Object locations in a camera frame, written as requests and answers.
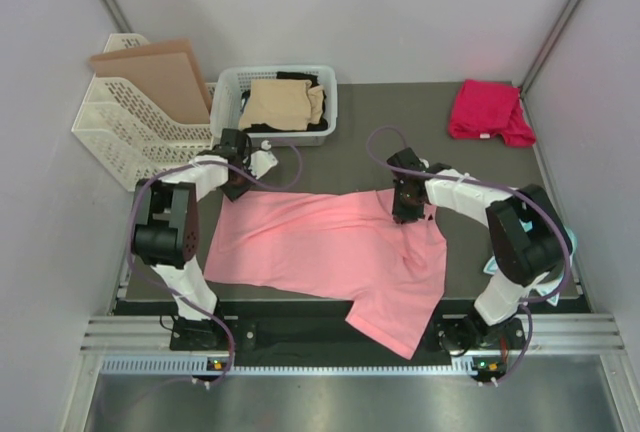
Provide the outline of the pink t shirt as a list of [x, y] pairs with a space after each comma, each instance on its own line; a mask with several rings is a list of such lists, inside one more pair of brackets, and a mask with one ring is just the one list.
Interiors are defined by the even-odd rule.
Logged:
[[350, 326], [410, 359], [444, 294], [447, 242], [434, 207], [399, 225], [393, 198], [253, 191], [224, 201], [204, 277], [348, 300]]

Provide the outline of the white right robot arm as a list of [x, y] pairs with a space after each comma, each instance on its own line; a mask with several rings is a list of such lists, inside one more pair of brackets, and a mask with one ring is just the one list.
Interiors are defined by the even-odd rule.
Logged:
[[492, 346], [535, 286], [570, 270], [570, 236], [542, 187], [513, 189], [481, 182], [445, 164], [427, 166], [409, 147], [386, 165], [394, 175], [396, 222], [421, 220], [426, 207], [435, 206], [488, 229], [497, 271], [463, 319], [474, 345]]

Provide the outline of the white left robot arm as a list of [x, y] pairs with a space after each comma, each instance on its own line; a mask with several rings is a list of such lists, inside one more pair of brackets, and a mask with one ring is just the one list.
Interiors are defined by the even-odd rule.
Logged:
[[215, 350], [228, 344], [217, 296], [197, 259], [198, 201], [217, 189], [230, 200], [246, 193], [251, 152], [248, 134], [225, 129], [211, 150], [137, 185], [131, 252], [160, 276], [177, 304], [172, 350]]

